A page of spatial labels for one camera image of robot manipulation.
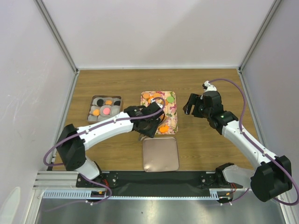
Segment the metal tin lid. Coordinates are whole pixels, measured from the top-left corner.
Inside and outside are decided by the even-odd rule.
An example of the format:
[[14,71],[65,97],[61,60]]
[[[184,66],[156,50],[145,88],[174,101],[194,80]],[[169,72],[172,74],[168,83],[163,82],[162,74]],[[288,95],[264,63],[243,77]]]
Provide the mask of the metal tin lid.
[[171,172],[179,169],[177,140],[174,137],[146,138],[142,141],[145,172]]

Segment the black round cookie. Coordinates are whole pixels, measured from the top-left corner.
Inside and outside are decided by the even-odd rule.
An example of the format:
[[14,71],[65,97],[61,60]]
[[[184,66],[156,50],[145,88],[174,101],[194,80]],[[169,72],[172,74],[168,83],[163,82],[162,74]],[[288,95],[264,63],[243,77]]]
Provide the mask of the black round cookie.
[[105,103],[105,101],[103,99],[101,99],[101,98],[97,100],[97,105],[98,106],[103,106],[104,103]]
[[121,104],[120,100],[117,100],[117,101],[114,102],[114,105],[120,106],[120,104]]

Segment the pink cookie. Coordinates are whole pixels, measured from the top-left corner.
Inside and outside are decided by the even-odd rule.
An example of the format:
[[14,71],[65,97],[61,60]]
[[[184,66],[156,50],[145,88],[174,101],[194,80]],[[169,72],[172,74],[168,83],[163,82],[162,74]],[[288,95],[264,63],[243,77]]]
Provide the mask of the pink cookie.
[[109,115],[110,114],[110,108],[104,108],[103,109],[103,114]]

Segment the orange cookie small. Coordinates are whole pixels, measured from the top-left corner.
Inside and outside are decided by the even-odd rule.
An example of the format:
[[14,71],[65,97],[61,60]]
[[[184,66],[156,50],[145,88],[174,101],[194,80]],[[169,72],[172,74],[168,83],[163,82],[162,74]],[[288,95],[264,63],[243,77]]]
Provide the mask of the orange cookie small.
[[113,104],[112,100],[106,100],[105,101],[105,105],[112,105],[112,104]]

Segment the metal serving tongs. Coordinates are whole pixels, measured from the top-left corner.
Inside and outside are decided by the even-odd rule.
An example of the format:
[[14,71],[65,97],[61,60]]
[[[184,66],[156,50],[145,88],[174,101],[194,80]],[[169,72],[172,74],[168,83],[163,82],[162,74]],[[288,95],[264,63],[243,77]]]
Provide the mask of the metal serving tongs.
[[162,117],[154,119],[149,119],[145,124],[143,129],[139,130],[139,141],[142,141],[145,138],[153,138],[156,134],[158,128],[166,121],[165,114]]

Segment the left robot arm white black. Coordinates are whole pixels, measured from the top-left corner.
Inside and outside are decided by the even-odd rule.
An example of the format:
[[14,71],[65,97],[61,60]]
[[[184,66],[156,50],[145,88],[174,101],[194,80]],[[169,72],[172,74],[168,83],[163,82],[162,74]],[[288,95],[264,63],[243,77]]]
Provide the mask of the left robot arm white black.
[[153,102],[148,106],[130,106],[104,121],[76,128],[64,127],[58,139],[57,151],[67,171],[77,171],[93,187],[102,184],[98,165],[87,158],[86,151],[116,135],[136,131],[153,138],[164,116],[164,106]]

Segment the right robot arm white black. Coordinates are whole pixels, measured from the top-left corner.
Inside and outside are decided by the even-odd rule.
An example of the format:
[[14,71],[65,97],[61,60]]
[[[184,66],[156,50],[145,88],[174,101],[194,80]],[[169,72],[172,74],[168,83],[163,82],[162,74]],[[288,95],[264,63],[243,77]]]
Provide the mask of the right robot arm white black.
[[226,163],[217,168],[215,182],[225,188],[236,183],[249,188],[262,202],[266,202],[292,189],[291,162],[286,156],[276,156],[265,148],[243,127],[238,118],[223,109],[218,91],[202,95],[192,93],[183,108],[185,114],[205,118],[220,135],[231,141],[248,159],[253,170]]

